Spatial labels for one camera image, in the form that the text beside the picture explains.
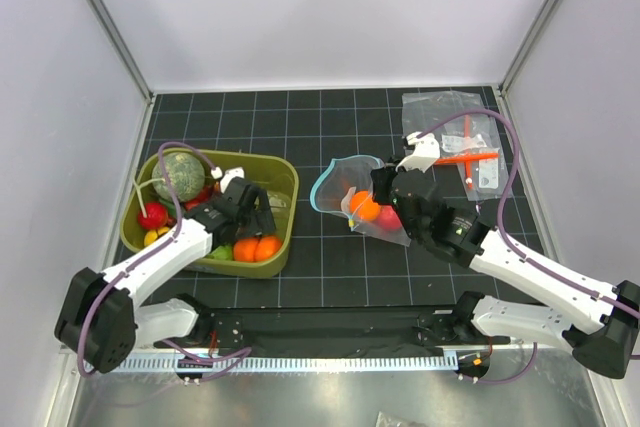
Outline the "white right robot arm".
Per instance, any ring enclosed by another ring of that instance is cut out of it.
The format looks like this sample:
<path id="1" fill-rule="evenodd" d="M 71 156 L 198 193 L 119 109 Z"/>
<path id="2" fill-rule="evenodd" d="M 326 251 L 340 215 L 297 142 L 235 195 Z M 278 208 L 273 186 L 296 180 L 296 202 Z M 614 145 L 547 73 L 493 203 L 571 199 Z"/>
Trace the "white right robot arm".
<path id="1" fill-rule="evenodd" d="M 463 343 L 509 336 L 569 352 L 583 367 L 620 380 L 639 335 L 639 287 L 576 273 L 533 251 L 466 208 L 449 205 L 426 172 L 385 165 L 372 171 L 373 198 L 390 206 L 409 238 L 438 259 L 489 275 L 535 299 L 502 304 L 464 295 L 450 319 Z"/>

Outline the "orange toy tangerine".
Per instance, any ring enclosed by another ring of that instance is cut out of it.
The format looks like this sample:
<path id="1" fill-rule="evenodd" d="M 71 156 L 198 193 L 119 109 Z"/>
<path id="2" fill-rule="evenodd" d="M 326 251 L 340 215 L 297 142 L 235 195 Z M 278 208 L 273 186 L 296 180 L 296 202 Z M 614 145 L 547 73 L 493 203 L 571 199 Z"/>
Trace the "orange toy tangerine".
<path id="1" fill-rule="evenodd" d="M 263 236 L 257 243 L 254 251 L 254 261 L 264 262 L 275 256 L 281 249 L 283 243 L 275 235 Z"/>
<path id="2" fill-rule="evenodd" d="M 233 245 L 233 260 L 236 262 L 253 263 L 259 242 L 260 239 L 255 237 L 238 240 Z"/>
<path id="3" fill-rule="evenodd" d="M 354 219 L 364 222 L 375 221 L 381 212 L 381 206 L 368 191 L 356 192 L 349 202 L 349 209 Z"/>

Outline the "clear zip top bag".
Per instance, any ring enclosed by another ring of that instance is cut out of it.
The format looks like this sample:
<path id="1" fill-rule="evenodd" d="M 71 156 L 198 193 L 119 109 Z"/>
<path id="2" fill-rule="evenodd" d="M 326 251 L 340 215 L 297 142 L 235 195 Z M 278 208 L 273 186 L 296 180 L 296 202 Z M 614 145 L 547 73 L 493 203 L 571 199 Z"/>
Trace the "clear zip top bag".
<path id="1" fill-rule="evenodd" d="M 353 155 L 334 158 L 311 188 L 312 208 L 322 214 L 334 215 L 346 220 L 348 228 L 364 236 L 373 237 L 402 246 L 409 246 L 410 238 L 404 229 L 387 232 L 373 222 L 353 218 L 349 202 L 358 191 L 368 191 L 373 197 L 371 172 L 384 166 L 384 162 L 371 155 Z"/>

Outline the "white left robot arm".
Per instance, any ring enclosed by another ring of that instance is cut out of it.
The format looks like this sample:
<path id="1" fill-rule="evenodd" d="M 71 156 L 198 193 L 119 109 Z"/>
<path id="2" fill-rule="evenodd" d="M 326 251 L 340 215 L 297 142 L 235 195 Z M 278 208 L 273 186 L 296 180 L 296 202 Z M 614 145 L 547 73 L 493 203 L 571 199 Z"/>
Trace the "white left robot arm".
<path id="1" fill-rule="evenodd" d="M 132 350 L 157 342 L 181 339 L 200 347 L 213 329 L 208 307 L 186 294 L 153 305 L 147 299 L 217 247 L 275 230 L 266 189 L 234 177 L 221 194 L 181 213 L 168 233 L 136 255 L 102 272 L 77 272 L 54 335 L 76 353 L 84 376 L 106 374 Z"/>

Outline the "red toy apple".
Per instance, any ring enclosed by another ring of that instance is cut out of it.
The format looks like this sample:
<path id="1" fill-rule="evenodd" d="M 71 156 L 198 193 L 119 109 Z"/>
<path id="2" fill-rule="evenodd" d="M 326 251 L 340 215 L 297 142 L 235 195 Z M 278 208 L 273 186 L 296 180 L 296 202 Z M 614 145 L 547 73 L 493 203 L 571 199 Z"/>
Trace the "red toy apple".
<path id="1" fill-rule="evenodd" d="M 396 232 L 403 228 L 402 222 L 390 205 L 383 205 L 375 220 L 378 227 L 387 232 Z"/>

